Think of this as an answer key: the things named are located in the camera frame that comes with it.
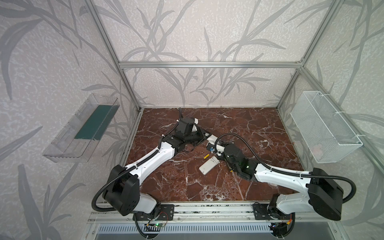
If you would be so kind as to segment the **white air conditioner remote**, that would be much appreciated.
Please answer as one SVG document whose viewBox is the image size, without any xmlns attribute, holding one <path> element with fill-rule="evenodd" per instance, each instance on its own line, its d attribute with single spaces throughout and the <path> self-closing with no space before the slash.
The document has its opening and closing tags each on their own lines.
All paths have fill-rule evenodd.
<svg viewBox="0 0 384 240">
<path fill-rule="evenodd" d="M 216 145 L 220 145 L 220 146 L 225 147 L 226 143 L 223 142 L 222 140 L 217 140 L 217 139 L 218 139 L 218 138 L 217 138 L 216 136 L 211 135 L 211 136 L 207 139 L 207 141 L 208 141 L 208 143 L 212 143 L 212 144 L 214 144 L 215 147 L 216 147 Z"/>
</svg>

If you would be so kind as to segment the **white remote control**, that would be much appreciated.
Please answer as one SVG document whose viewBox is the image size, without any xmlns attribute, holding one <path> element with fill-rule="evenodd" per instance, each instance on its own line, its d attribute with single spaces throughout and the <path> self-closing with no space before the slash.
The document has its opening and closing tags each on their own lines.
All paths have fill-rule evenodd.
<svg viewBox="0 0 384 240">
<path fill-rule="evenodd" d="M 210 158 L 209 160 L 207 160 L 203 165 L 201 165 L 201 166 L 199 167 L 199 170 L 200 170 L 200 172 L 201 172 L 203 175 L 206 175 L 206 174 L 209 173 L 215 166 L 217 166 L 219 163 L 220 163 L 220 161 L 219 161 L 215 156 L 213 156 L 212 158 Z"/>
</svg>

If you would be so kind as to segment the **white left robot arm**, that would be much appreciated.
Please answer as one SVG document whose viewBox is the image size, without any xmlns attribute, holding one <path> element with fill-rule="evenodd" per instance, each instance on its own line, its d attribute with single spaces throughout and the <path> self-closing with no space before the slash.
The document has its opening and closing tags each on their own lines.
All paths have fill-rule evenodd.
<svg viewBox="0 0 384 240">
<path fill-rule="evenodd" d="M 143 213 L 156 218 L 161 203 L 140 191 L 144 180 L 165 162 L 185 150 L 187 145 L 198 146 L 211 137 L 211 133 L 198 125 L 194 118 L 181 118 L 165 135 L 158 146 L 139 160 L 123 167 L 115 166 L 107 183 L 96 193 L 92 208 L 97 212 L 117 211 L 122 216 Z"/>
</svg>

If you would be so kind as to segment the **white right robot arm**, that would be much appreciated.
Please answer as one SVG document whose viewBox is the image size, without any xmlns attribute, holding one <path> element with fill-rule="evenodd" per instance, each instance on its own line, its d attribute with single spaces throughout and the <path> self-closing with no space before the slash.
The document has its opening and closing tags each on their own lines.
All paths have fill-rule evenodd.
<svg viewBox="0 0 384 240">
<path fill-rule="evenodd" d="M 273 166 L 265 167 L 255 159 L 248 159 L 234 144 L 218 147 L 219 155 L 231 170 L 245 180 L 282 186 L 293 194 L 274 194 L 267 206 L 273 218 L 292 213 L 316 212 L 333 221 L 341 220 L 343 189 L 329 178 L 306 178 L 306 171 L 292 171 Z"/>
</svg>

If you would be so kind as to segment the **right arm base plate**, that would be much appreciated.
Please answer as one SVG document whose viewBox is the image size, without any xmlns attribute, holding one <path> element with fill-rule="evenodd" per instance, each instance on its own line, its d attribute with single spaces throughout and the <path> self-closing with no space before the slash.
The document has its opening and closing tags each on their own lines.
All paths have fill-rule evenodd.
<svg viewBox="0 0 384 240">
<path fill-rule="evenodd" d="M 269 204 L 261 204 L 256 202 L 252 205 L 252 208 L 255 220 L 287 222 L 292 218 L 291 214 L 286 215 L 279 211 L 277 208 L 270 207 Z"/>
</svg>

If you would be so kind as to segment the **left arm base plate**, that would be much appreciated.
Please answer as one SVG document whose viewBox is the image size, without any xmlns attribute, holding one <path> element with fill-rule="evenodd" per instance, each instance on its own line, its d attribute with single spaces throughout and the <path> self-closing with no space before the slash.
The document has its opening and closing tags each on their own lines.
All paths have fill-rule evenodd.
<svg viewBox="0 0 384 240">
<path fill-rule="evenodd" d="M 154 210 L 146 214 L 144 212 L 134 213 L 136 220 L 138 221 L 171 221 L 174 218 L 175 205 L 172 204 L 160 204 L 157 205 Z"/>
</svg>

